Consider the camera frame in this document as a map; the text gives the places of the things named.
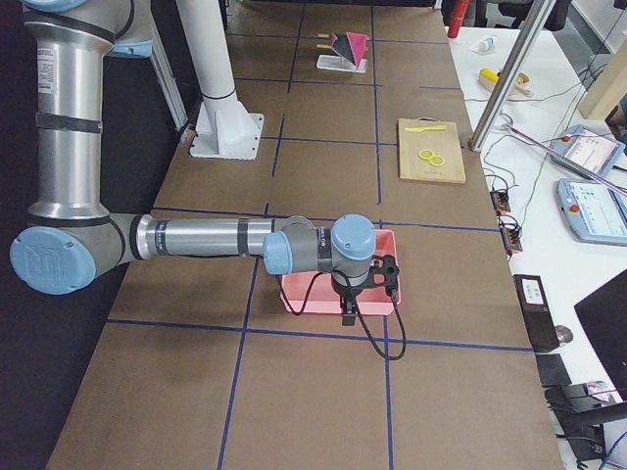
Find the tablet screen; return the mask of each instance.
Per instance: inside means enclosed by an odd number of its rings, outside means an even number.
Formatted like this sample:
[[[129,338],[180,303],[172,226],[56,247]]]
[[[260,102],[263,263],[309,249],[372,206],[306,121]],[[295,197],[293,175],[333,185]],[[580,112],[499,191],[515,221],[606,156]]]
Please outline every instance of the tablet screen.
[[[599,173],[618,147],[616,141],[606,139],[587,129],[581,129],[564,155],[576,164]]]
[[[625,215],[605,186],[571,181],[570,189],[577,200],[581,215],[591,234],[613,237],[627,236]]]

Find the yellow knife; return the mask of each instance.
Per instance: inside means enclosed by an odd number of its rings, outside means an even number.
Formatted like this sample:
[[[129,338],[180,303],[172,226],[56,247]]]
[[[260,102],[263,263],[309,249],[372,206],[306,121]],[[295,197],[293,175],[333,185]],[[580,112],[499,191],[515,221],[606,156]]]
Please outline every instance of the yellow knife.
[[[447,130],[447,126],[445,124],[427,125],[424,127],[406,127],[404,130],[406,130],[407,132],[425,132],[427,130]]]

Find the white mounting bracket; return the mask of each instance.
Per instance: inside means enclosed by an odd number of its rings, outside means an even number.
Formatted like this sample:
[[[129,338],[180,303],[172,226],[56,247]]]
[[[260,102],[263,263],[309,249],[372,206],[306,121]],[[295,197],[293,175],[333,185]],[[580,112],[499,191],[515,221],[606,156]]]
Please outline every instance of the white mounting bracket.
[[[197,135],[190,149],[192,157],[255,159],[262,138],[264,115],[248,113],[239,101],[235,106],[237,121],[227,122],[219,110],[213,111],[210,117],[205,103],[201,104],[196,123]]]

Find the black box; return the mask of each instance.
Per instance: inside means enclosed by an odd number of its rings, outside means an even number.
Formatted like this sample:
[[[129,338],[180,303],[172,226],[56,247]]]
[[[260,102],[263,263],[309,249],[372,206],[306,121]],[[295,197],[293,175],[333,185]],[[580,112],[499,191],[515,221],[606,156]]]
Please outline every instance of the black box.
[[[540,276],[514,274],[513,282],[533,350],[536,353],[553,351],[559,347],[559,339]]]

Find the wooden cutting board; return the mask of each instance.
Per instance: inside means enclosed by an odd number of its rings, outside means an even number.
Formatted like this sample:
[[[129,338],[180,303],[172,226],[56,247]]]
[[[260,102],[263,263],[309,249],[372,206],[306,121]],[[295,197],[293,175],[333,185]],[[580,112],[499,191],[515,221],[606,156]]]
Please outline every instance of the wooden cutting board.
[[[446,130],[411,132],[407,128],[446,126]],[[430,150],[445,159],[434,166],[418,154]],[[401,179],[463,184],[466,174],[459,146],[458,127],[440,120],[399,119],[399,163]]]

